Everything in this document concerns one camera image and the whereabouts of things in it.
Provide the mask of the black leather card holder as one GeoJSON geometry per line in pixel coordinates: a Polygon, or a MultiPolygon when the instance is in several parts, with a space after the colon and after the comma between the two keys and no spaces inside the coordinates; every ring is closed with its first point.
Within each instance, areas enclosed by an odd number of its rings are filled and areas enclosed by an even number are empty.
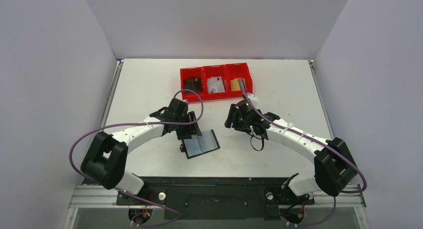
{"type": "Polygon", "coordinates": [[[191,139],[182,140],[180,145],[180,151],[185,153],[187,159],[218,149],[220,149],[220,144],[213,129],[202,132],[201,136],[193,135],[191,139]]]}

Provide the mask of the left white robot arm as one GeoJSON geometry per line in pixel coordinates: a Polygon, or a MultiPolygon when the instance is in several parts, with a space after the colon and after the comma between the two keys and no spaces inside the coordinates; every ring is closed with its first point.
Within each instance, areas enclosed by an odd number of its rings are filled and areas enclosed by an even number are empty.
{"type": "Polygon", "coordinates": [[[172,132],[176,133],[178,140],[200,136],[197,121],[195,113],[188,110],[187,102],[173,98],[167,107],[151,113],[134,126],[112,134],[97,133],[80,170],[104,188],[126,191],[136,204],[143,204],[149,197],[149,190],[141,178],[126,170],[129,153],[172,132]]]}

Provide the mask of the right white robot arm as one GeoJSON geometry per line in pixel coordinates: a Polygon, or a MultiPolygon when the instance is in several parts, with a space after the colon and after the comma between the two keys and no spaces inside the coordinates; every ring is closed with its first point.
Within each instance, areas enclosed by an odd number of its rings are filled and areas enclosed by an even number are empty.
{"type": "Polygon", "coordinates": [[[281,195],[289,203],[319,191],[336,197],[345,193],[345,187],[357,175],[356,164],[342,139],[329,140],[306,133],[274,113],[255,111],[245,99],[231,104],[224,125],[261,141],[280,143],[313,164],[310,175],[295,173],[283,183],[281,195]]]}

